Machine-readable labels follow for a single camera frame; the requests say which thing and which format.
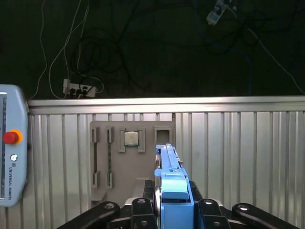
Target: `small button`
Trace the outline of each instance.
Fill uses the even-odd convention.
[[[3,142],[9,145],[17,143],[19,140],[19,136],[16,132],[9,131],[3,135]]]
[[[18,156],[16,154],[13,154],[10,156],[11,161],[17,161],[17,159],[18,159]]]

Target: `cable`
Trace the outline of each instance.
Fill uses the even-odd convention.
[[[88,13],[89,13],[89,6],[90,5],[89,5],[89,1],[88,1],[88,6],[87,6],[87,9],[85,11],[85,16],[84,16],[84,20],[83,20],[82,29],[81,29],[81,37],[84,33],[84,29],[85,29],[85,25],[86,25]],[[77,59],[77,67],[79,66],[79,63],[80,63],[80,57],[81,57],[81,44],[79,45],[79,55],[78,55],[78,59]]]
[[[247,14],[240,9],[238,10],[243,15],[245,15],[245,19],[243,20],[243,23],[241,24],[241,26],[237,30],[235,30],[233,32],[229,32],[228,34],[223,36],[221,39],[218,40],[218,42],[222,42],[222,41],[234,36],[232,42],[229,45],[227,45],[228,48],[234,47],[236,42],[240,38],[243,40],[243,42],[246,46],[254,47],[258,44],[258,41],[255,40],[255,42],[249,42],[246,39],[245,31],[248,31],[247,28],[251,28],[253,31],[255,31],[255,33],[258,37],[260,37],[260,33],[265,33],[265,32],[278,33],[278,32],[285,32],[285,31],[290,30],[291,27],[292,27],[292,24],[293,24],[293,21],[294,21],[294,18],[296,16],[296,14],[305,10],[305,9],[302,9],[302,10],[299,10],[299,11],[297,10],[297,6],[298,6],[299,1],[300,0],[297,0],[297,2],[296,2],[294,13],[292,13],[290,15],[285,15],[285,16],[280,16],[280,17],[271,17],[271,18],[267,18],[266,15],[262,11],[257,10],[255,1],[252,1],[253,6],[254,6],[254,10],[251,11],[250,13]],[[281,28],[281,29],[276,29],[276,30],[263,30],[262,29],[263,26],[265,26],[267,21],[272,21],[272,20],[285,18],[285,17],[291,17],[290,24],[287,27]],[[234,19],[223,19],[222,18],[221,19],[221,21],[227,21],[227,20],[233,20],[233,21],[240,22],[239,20],[236,20],[236,18],[234,18]],[[212,52],[207,47],[207,45],[211,45],[213,43],[215,43],[215,42],[205,44],[207,51],[211,55],[223,55],[223,54],[226,54],[226,53],[229,52],[229,50],[224,50],[223,52],[217,52],[217,53]]]
[[[225,46],[222,46],[219,43],[216,43],[214,41],[211,41],[211,40],[207,39],[206,36],[205,36],[205,33],[200,29],[199,15],[198,15],[198,0],[195,0],[194,2],[195,2],[194,7],[195,7],[196,26],[197,26],[197,29],[198,29],[198,33],[203,38],[204,42],[207,41],[208,44],[212,44],[213,46],[215,46],[217,48],[220,48],[220,49],[223,49],[227,52],[233,51],[233,52],[236,52],[236,53],[239,53],[239,54],[242,54],[242,55],[245,56],[245,59],[246,59],[248,65],[249,65],[248,95],[250,96],[252,94],[252,78],[253,78],[252,62],[251,62],[250,58],[243,51],[241,51],[239,49],[236,49],[236,48],[233,48],[233,45],[235,44],[235,42],[233,42],[233,44],[230,45],[230,47],[225,47]]]
[[[274,21],[274,20],[279,20],[279,19],[283,19],[283,18],[291,18],[291,17],[293,17],[294,15],[296,16],[297,14],[299,14],[299,13],[301,13],[301,12],[303,12],[303,11],[305,11],[305,9],[300,9],[300,10],[297,10],[295,13],[291,13],[291,14],[287,14],[287,15],[282,15],[282,16],[273,16],[273,17],[266,17],[266,18],[264,18],[264,19],[253,19],[252,21]],[[222,21],[235,21],[236,19],[235,18],[222,18],[221,19]]]
[[[118,65],[113,63],[113,59],[120,53],[120,48],[116,44],[116,41],[110,38],[100,38],[92,36],[92,32],[98,32],[104,30],[95,28],[86,31],[79,43],[75,47],[71,56],[71,69],[76,74],[87,74],[91,71],[101,71],[105,73],[114,73],[121,69],[122,64]],[[79,44],[82,44],[83,48],[81,52],[78,52]],[[78,67],[77,55],[81,56],[81,60],[85,63],[85,67]]]
[[[121,34],[120,34],[119,38],[116,40],[117,43],[120,43],[120,42],[122,41],[122,38],[123,38],[123,36],[124,36],[124,34],[125,34],[125,32],[126,32],[128,26],[129,26],[129,24],[130,24],[130,21],[132,20],[132,17],[133,17],[133,15],[134,15],[135,11],[137,10],[137,8],[138,8],[138,6],[139,6],[139,3],[140,3],[140,0],[136,0],[134,6],[133,6],[133,8],[132,8],[132,11],[131,11],[131,13],[130,13],[130,16],[129,16],[129,18],[127,19],[127,21],[126,21],[126,23],[125,23],[125,26],[124,26],[123,29],[122,29]]]
[[[74,27],[74,23],[75,23],[75,19],[76,19],[76,15],[78,13],[78,10],[80,8],[80,5],[81,5],[81,0],[79,1],[78,3],[78,6],[77,6],[77,9],[76,9],[76,12],[74,14],[74,17],[73,17],[73,21],[72,21],[72,26],[71,26],[71,29],[70,29],[70,33],[69,35],[67,36],[67,39],[66,39],[66,42],[65,42],[65,45],[63,46],[63,48],[60,50],[60,52],[57,54],[57,56],[55,57],[55,59],[53,60],[53,62],[51,63],[50,65],[50,69],[49,69],[49,85],[50,85],[50,90],[51,90],[51,93],[53,94],[54,97],[58,98],[58,99],[65,99],[66,96],[67,96],[67,92],[65,93],[65,96],[63,98],[60,98],[58,97],[53,89],[52,89],[52,84],[51,84],[51,71],[52,71],[52,66],[54,65],[55,61],[57,60],[57,58],[59,57],[59,55],[61,54],[62,51],[64,51],[64,56],[65,56],[65,62],[66,62],[66,65],[67,65],[67,70],[68,70],[68,79],[70,78],[70,75],[69,75],[69,68],[68,68],[68,63],[67,63],[67,60],[66,60],[66,55],[65,55],[65,49],[66,49],[66,46],[68,45],[69,41],[70,41],[70,37],[72,35],[72,33],[83,23],[85,22],[86,18],[84,18],[76,27],[75,29],[73,29]]]
[[[230,8],[228,7],[228,10],[238,19],[237,14]],[[294,77],[277,61],[277,59],[268,51],[268,49],[264,46],[264,44],[261,42],[261,40],[257,37],[257,35],[250,29],[248,28],[248,30],[250,31],[250,33],[253,34],[253,36],[257,39],[257,41],[260,43],[260,45],[263,47],[263,49],[265,49],[265,51],[267,52],[267,54],[274,60],[274,62],[287,74],[290,76],[290,78],[293,80],[295,86],[298,88],[298,90],[304,94],[304,91],[299,87],[299,85],[297,84],[297,82],[295,81]]]
[[[46,57],[46,53],[45,53],[45,50],[44,50],[44,47],[43,47],[43,43],[42,43],[42,33],[43,33],[43,29],[44,29],[44,13],[43,13],[43,8],[44,8],[45,3],[46,3],[46,0],[43,0],[42,4],[41,4],[41,21],[42,21],[42,25],[41,25],[40,35],[39,35],[40,45],[41,45],[41,49],[42,49],[42,53],[43,53],[43,58],[44,58],[44,62],[45,62],[45,68],[43,69],[43,71],[42,71],[42,73],[41,73],[41,75],[40,75],[40,77],[38,79],[36,92],[35,92],[35,94],[30,99],[33,99],[37,95],[38,90],[39,90],[40,80],[42,79],[44,73],[46,72],[46,70],[48,68],[47,57]]]
[[[192,4],[187,4],[187,3],[160,4],[160,6],[158,6],[158,7],[154,7],[154,8],[150,8],[150,9],[148,8],[148,9],[138,11],[137,13],[134,14],[132,19],[145,16],[147,14],[153,13],[153,12],[158,11],[158,10],[167,10],[167,9],[175,9],[175,8],[188,8],[188,7],[192,7]]]

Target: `screw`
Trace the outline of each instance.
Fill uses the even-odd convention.
[[[17,159],[18,159],[18,156],[16,154],[13,154],[10,156],[11,161],[17,161]]]
[[[138,200],[138,203],[139,203],[139,204],[145,203],[145,199],[139,199],[139,200]]]
[[[114,208],[114,204],[111,204],[111,203],[106,204],[106,205],[105,205],[105,208],[106,208],[106,209],[112,209],[112,208]]]
[[[209,199],[205,199],[204,202],[205,202],[205,204],[207,204],[207,205],[211,205],[211,204],[213,203],[213,202],[210,201]]]
[[[245,205],[238,205],[238,208],[241,210],[241,211],[247,211],[249,210],[249,208]]]
[[[215,226],[215,227],[220,227],[220,226],[221,226],[221,223],[220,223],[220,222],[214,222],[214,226]]]

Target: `dark background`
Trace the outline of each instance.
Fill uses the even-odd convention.
[[[49,66],[70,33],[78,2],[78,0],[46,0],[42,41],[48,69],[41,79],[35,99],[55,98],[49,87]],[[131,15],[135,2],[136,0],[113,0],[111,4],[110,0],[90,1],[85,32],[92,28],[102,28],[117,40]],[[245,40],[255,41],[246,29],[237,36],[234,45],[234,48],[240,51],[231,51],[220,56],[210,54],[204,47],[204,39],[199,36],[198,30],[205,31],[204,34],[208,39],[218,40],[231,31],[240,29],[241,24],[227,10],[217,25],[208,29],[205,18],[213,9],[215,1],[198,0],[198,2],[201,16],[199,28],[196,26],[192,0],[140,0],[134,18],[130,20],[122,40],[118,43],[130,76],[127,76],[124,68],[115,73],[90,72],[89,75],[100,78],[105,85],[105,90],[97,94],[97,97],[302,94],[292,79],[275,64],[259,44],[251,47],[245,44]],[[251,12],[254,10],[257,12],[255,19],[258,22],[262,22],[264,16],[269,18],[265,21],[265,25],[260,27],[258,35],[270,53],[305,90],[305,11],[302,11],[305,8],[305,0],[299,0],[297,9],[296,0],[233,2],[244,12],[239,14],[240,20],[253,16]],[[35,93],[38,78],[44,69],[39,40],[41,4],[41,0],[2,0],[0,3],[0,83],[19,85],[27,98]],[[88,2],[82,0],[75,25],[83,19],[87,5]],[[295,10],[297,14],[293,23],[290,23]],[[271,17],[285,15],[288,16],[270,20]],[[81,26],[72,34],[67,46],[69,64],[80,34]],[[109,35],[98,31],[92,31],[91,36],[100,39],[109,38]],[[229,37],[221,43],[223,46],[229,46],[233,40],[234,37]],[[210,45],[209,51],[215,53],[223,50]],[[252,62],[251,93],[249,93],[249,65],[243,53],[246,53]],[[116,53],[112,57],[110,65],[120,63],[121,60]],[[79,83],[82,77],[74,74],[71,69],[69,71],[71,82]],[[61,55],[51,72],[53,91],[59,97],[64,96],[62,93],[64,78],[67,78],[67,70],[64,57]],[[100,88],[99,82],[93,79],[83,80],[83,84],[94,84]]]

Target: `white cable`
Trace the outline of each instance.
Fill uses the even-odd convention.
[[[85,29],[85,24],[86,24],[86,21],[87,21],[88,13],[89,13],[89,2],[88,2],[88,7],[87,7],[86,12],[85,12],[84,24],[82,25],[82,29],[81,29],[81,37],[82,37],[82,35],[84,33],[84,29]],[[79,52],[78,52],[78,59],[77,59],[77,65],[76,65],[77,69],[79,68],[80,58],[81,58],[81,43],[79,43]]]
[[[58,99],[65,99],[66,96],[67,96],[67,92],[65,93],[65,96],[64,96],[63,98],[58,97],[58,96],[54,93],[54,91],[53,91],[53,89],[52,89],[52,84],[51,84],[51,71],[52,71],[52,66],[53,66],[53,64],[55,63],[55,61],[57,60],[57,58],[59,57],[59,55],[61,54],[61,52],[64,51],[64,50],[66,49],[66,46],[67,46],[67,44],[68,44],[69,41],[70,41],[70,37],[71,37],[71,34],[73,33],[73,31],[75,31],[75,29],[82,23],[82,22],[81,22],[80,24],[78,24],[78,26],[77,26],[75,29],[73,29],[74,23],[75,23],[75,19],[76,19],[76,15],[77,15],[77,13],[78,13],[78,10],[79,10],[79,8],[80,8],[80,5],[81,5],[81,0],[79,1],[78,6],[77,6],[77,9],[76,9],[76,12],[75,12],[75,14],[74,14],[73,21],[72,21],[72,26],[71,26],[71,29],[70,29],[70,33],[69,33],[69,35],[67,36],[65,45],[64,45],[63,48],[60,50],[60,52],[57,54],[57,56],[55,57],[55,59],[54,59],[53,62],[51,63],[50,69],[49,69],[49,85],[50,85],[50,90],[51,90],[51,93],[53,94],[53,96],[56,97],[56,98],[58,98]]]
[[[238,19],[237,14],[234,12],[234,10],[232,10],[230,7],[227,7],[228,10]],[[250,31],[250,33],[253,34],[253,36],[257,39],[257,41],[260,43],[260,45],[263,47],[263,49],[265,49],[266,53],[268,53],[268,55],[274,60],[274,62],[287,74],[290,76],[290,78],[293,80],[293,82],[295,83],[295,86],[299,89],[299,91],[301,93],[304,93],[304,91],[299,87],[299,85],[297,84],[297,82],[295,81],[295,78],[293,77],[292,74],[289,73],[289,71],[287,71],[280,63],[279,61],[277,61],[277,59],[268,51],[268,49],[264,46],[264,44],[261,42],[261,40],[258,38],[258,36],[255,34],[255,32],[253,32],[250,28],[247,27],[247,29]]]
[[[44,50],[43,43],[42,43],[42,33],[43,33],[43,29],[44,29],[44,13],[43,13],[43,8],[44,8],[45,3],[46,3],[46,0],[43,0],[42,4],[41,4],[41,21],[42,21],[42,25],[41,25],[40,36],[39,36],[40,45],[41,45],[41,49],[42,49],[42,53],[43,53],[43,58],[44,58],[44,62],[45,62],[45,68],[42,71],[42,73],[41,73],[41,75],[40,75],[40,77],[38,79],[36,92],[35,92],[35,94],[30,99],[33,99],[37,95],[38,90],[39,90],[40,80],[42,79],[44,73],[46,72],[46,70],[48,68],[46,52]]]
[[[100,83],[102,84],[102,89],[101,89],[100,91],[95,92],[95,93],[96,93],[96,94],[102,93],[102,92],[104,91],[104,88],[105,88],[104,83],[103,83],[99,78],[97,78],[97,77],[95,77],[95,76],[90,76],[90,78],[96,79],[96,80],[100,81]]]

